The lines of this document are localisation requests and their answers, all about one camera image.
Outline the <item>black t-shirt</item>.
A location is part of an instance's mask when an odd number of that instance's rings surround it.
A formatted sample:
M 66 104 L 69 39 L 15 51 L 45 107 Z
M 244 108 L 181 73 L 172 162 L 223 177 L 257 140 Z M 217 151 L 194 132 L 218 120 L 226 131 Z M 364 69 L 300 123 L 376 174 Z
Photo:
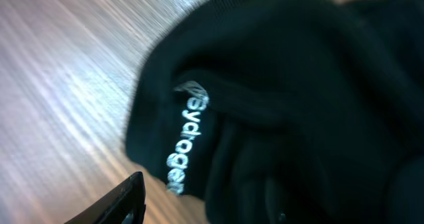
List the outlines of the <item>black t-shirt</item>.
M 423 0 L 209 0 L 146 60 L 125 144 L 211 223 L 422 223 Z

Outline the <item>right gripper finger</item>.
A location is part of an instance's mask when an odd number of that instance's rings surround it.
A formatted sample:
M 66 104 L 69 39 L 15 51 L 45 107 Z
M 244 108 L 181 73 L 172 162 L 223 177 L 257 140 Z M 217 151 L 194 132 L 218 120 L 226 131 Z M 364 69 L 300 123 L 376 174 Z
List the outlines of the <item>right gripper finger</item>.
M 143 224 L 145 200 L 143 173 L 135 172 L 65 224 Z

